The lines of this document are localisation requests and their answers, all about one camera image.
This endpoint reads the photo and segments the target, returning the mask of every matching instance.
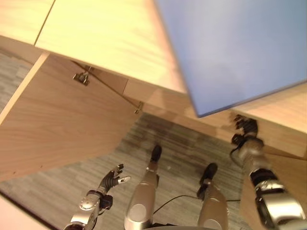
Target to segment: robot leg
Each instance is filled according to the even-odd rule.
[[[224,195],[212,181],[217,165],[211,163],[201,178],[197,197],[203,200],[198,227],[214,230],[228,230],[228,208]]]
[[[155,146],[145,176],[134,190],[125,216],[125,230],[142,230],[149,228],[152,224],[155,190],[159,182],[157,169],[161,152],[162,148]]]

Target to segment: robotic arm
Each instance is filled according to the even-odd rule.
[[[262,224],[272,230],[307,230],[306,216],[300,203],[286,190],[272,171],[257,138],[258,126],[253,119],[237,116],[237,128],[244,134],[235,134],[238,157],[256,192],[256,205]]]
[[[130,176],[120,178],[123,164],[119,164],[112,169],[100,182],[95,190],[90,190],[79,204],[78,211],[71,218],[71,222],[64,230],[92,230],[97,222],[97,218],[104,210],[110,209],[113,204],[113,197],[107,195],[108,191],[121,183],[130,180]]]

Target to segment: metal hinge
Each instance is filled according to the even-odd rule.
[[[108,84],[106,84],[104,81],[102,81],[100,78],[98,78],[94,73],[90,72],[91,69],[93,69],[91,66],[82,66],[80,65],[78,62],[72,61],[74,64],[76,64],[77,66],[79,66],[80,68],[82,68],[83,70],[85,70],[85,72],[82,73],[76,73],[72,79],[80,82],[81,84],[87,86],[89,84],[89,75],[92,75],[94,78],[96,78],[100,83],[104,84],[106,87],[108,87],[111,91],[113,91],[114,93],[116,93],[118,96],[120,96],[122,99],[124,99],[126,102],[128,102],[129,104],[133,105],[135,107],[135,114],[138,114],[140,111],[142,111],[143,109],[143,102],[139,102],[138,105],[135,105],[132,101],[130,101],[128,98],[126,98],[125,96],[123,96],[122,94],[120,94],[119,92],[117,92],[116,90],[114,90],[111,86],[109,86]]]
[[[135,114],[138,114],[140,111],[142,111],[143,109],[143,102],[139,102],[139,106],[137,107],[137,109],[134,111]]]
[[[72,79],[76,80],[77,82],[80,82],[81,84],[87,86],[88,83],[89,83],[89,80],[88,80],[88,75],[89,75],[89,71],[92,67],[89,66],[88,67],[88,70],[83,72],[83,73],[76,73]]]

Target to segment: blue panel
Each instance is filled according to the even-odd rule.
[[[306,0],[156,0],[198,116],[307,79]]]

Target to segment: cabinet door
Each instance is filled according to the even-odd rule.
[[[71,61],[43,53],[0,114],[0,180],[110,153],[139,115]]]

